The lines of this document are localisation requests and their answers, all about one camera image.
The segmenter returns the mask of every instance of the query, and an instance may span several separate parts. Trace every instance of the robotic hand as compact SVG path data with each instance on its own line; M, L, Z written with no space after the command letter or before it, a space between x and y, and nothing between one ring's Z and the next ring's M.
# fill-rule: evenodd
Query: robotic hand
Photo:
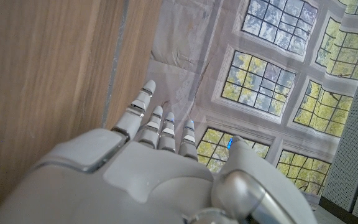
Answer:
M38 161L0 223L316 223L299 190L240 137L212 174L197 162L192 120L178 152L173 113L162 121L157 106L139 129L154 90L148 81L112 131L89 131Z

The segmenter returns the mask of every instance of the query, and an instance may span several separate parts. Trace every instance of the robot finger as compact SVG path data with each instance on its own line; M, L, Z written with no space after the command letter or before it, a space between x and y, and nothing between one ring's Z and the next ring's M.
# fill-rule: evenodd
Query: robot finger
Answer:
M112 130L125 135L127 141L132 140L139 130L140 122L149 106L154 90L155 82L149 80L139 91L136 99L127 107L125 113Z
M158 134L160 132L162 107L156 106L147 124L140 130L139 143L153 149L157 148Z
M183 128L182 140L179 148L179 155L198 161L196 139L194 135L194 122L188 119Z
M162 131L160 140L158 141L157 149L168 150L175 153L175 116L172 112L168 112L165 115L164 122L162 124Z

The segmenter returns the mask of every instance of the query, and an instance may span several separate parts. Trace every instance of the wood grain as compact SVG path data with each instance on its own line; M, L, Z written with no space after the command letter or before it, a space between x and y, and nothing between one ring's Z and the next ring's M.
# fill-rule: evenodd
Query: wood grain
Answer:
M129 2L120 62L112 89L106 128L111 129L145 82L162 0Z
M54 145L101 126L124 1L0 0L0 203ZM114 99L144 82L160 3L130 0Z

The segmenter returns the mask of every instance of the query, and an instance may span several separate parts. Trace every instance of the wooden panel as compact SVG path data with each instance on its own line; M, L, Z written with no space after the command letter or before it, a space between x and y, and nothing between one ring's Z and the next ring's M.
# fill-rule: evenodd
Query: wooden panel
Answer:
M130 1L106 128L111 129L145 82L162 0Z
M101 126L123 2L0 1L0 203L54 145Z

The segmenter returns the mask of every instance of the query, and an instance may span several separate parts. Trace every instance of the blue light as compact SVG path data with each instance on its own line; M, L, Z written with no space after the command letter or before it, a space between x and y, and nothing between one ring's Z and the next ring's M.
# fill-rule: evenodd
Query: blue light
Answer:
M230 138L230 141L229 141L229 143L227 144L227 149L230 149L232 142L233 142L233 138Z

